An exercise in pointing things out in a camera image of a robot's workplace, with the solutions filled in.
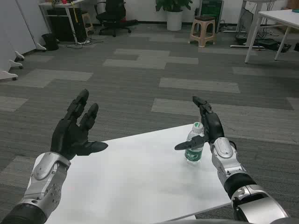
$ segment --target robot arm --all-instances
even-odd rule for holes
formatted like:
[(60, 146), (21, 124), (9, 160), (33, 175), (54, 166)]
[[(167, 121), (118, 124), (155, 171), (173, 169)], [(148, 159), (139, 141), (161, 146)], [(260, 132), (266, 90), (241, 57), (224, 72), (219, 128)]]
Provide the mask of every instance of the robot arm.
[(43, 224), (57, 208), (62, 185), (70, 160), (75, 155), (89, 155), (108, 147), (103, 142), (89, 142), (88, 131), (93, 127), (98, 105), (93, 104), (84, 114), (80, 126), (77, 119), (84, 111), (88, 91), (83, 90), (72, 101), (66, 116), (61, 119), (52, 136), (51, 151), (44, 154), (33, 169), (24, 197), (3, 219), (1, 224)]
[(286, 211), (262, 187), (250, 177), (246, 169), (237, 160), (237, 152), (230, 145), (219, 117), (205, 100), (193, 97), (199, 107), (205, 136), (195, 136), (190, 142), (175, 147), (176, 150), (195, 147), (208, 142), (212, 153), (212, 163), (217, 169), (218, 177), (231, 199), (234, 217), (238, 221), (255, 224), (270, 224), (274, 220), (288, 217)]

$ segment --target gray carpet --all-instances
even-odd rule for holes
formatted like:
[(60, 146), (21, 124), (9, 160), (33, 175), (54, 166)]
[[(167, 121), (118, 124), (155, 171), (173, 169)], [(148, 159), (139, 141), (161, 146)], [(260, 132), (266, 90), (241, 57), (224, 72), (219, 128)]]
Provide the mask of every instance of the gray carpet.
[[(238, 145), (239, 160), (293, 217), (299, 217), (299, 53), (231, 49), (234, 34), (216, 45), (188, 44), (189, 26), (138, 25), (132, 34), (70, 49), (27, 55), (17, 81), (0, 82), (0, 220), (21, 199), (35, 158), (49, 151), (53, 130), (83, 89), (99, 116), (91, 140), (109, 140), (198, 120), (191, 103), (209, 102)], [(230, 207), (197, 218), (232, 219)]]

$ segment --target office chair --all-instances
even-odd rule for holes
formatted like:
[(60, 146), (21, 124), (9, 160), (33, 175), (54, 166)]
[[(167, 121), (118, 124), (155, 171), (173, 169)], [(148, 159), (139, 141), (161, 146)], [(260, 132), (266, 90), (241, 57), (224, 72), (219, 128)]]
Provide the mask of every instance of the office chair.
[[(98, 14), (98, 4), (105, 3), (105, 12)], [(116, 29), (127, 29), (128, 33), (131, 33), (131, 30), (127, 27), (121, 25), (121, 20), (126, 16), (124, 0), (107, 0), (98, 2), (94, 5), (94, 9), (97, 13), (96, 18), (104, 24), (103, 29), (100, 30), (99, 35), (102, 34), (102, 31), (113, 29), (113, 37), (116, 37)]]

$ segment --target white flower pot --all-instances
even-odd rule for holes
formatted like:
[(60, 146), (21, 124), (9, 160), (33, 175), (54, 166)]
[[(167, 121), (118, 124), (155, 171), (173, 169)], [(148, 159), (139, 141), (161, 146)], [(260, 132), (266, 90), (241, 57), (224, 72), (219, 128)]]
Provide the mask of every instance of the white flower pot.
[(183, 11), (167, 12), (167, 29), (170, 31), (178, 31), (182, 28)]

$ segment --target desk leg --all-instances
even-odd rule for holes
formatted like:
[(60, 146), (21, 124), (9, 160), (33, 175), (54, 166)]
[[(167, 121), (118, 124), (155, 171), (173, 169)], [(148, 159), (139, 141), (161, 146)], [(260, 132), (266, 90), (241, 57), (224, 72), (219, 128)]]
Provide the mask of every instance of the desk leg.
[(256, 11), (254, 12), (254, 16), (253, 16), (253, 19), (252, 19), (252, 24), (250, 26), (250, 31), (248, 33), (248, 37), (247, 37), (247, 41), (246, 41), (246, 46), (249, 47), (250, 45), (250, 41), (251, 41), (251, 38), (252, 38), (252, 35), (253, 35), (253, 32), (254, 32), (254, 28), (256, 26), (256, 22), (257, 22), (257, 19), (258, 19), (258, 12), (261, 11), (262, 9), (262, 3), (258, 2), (256, 4)]
[(278, 55), (279, 55), (279, 53), (281, 52), (281, 50), (282, 50), (282, 48), (283, 48), (283, 46), (284, 46), (284, 44), (285, 44), (285, 39), (286, 39), (286, 36), (289, 34), (290, 29), (291, 29), (291, 27), (288, 27), (288, 28), (286, 29), (286, 31), (285, 31), (285, 35), (284, 35), (284, 37), (282, 38), (282, 41), (281, 41), (280, 46), (279, 46), (279, 49), (278, 49), (278, 51), (277, 51), (277, 53), (276, 53), (276, 56), (275, 56), (275, 59), (274, 59), (275, 61), (277, 60)]
[(75, 43), (78, 44), (78, 40), (76, 38), (76, 32), (75, 32), (75, 29), (74, 29), (73, 21), (71, 20), (70, 9), (65, 8), (65, 11), (66, 11), (67, 17), (69, 18), (69, 21), (70, 21), (71, 30), (73, 31), (73, 36), (74, 36), (74, 39), (75, 39)]
[(253, 47), (253, 44), (254, 44), (254, 40), (256, 39), (256, 34), (257, 34), (258, 29), (261, 26), (261, 23), (262, 23), (262, 17), (259, 16), (258, 20), (256, 22), (256, 28), (254, 29), (254, 32), (253, 32), (253, 35), (252, 35), (252, 38), (251, 38), (250, 46), (249, 46), (248, 51), (247, 51), (245, 63), (247, 63), (249, 61), (250, 53), (251, 53), (251, 50), (252, 50), (252, 47)]
[(246, 2), (247, 1), (243, 1), (243, 3), (242, 3), (242, 7), (241, 7), (241, 10), (240, 10), (240, 15), (239, 15), (239, 19), (238, 19), (238, 23), (237, 23), (236, 29), (235, 30), (224, 30), (223, 31), (224, 33), (237, 33), (238, 32), (239, 26), (240, 26), (240, 21), (241, 21), (241, 18), (242, 18), (242, 8), (246, 7)]

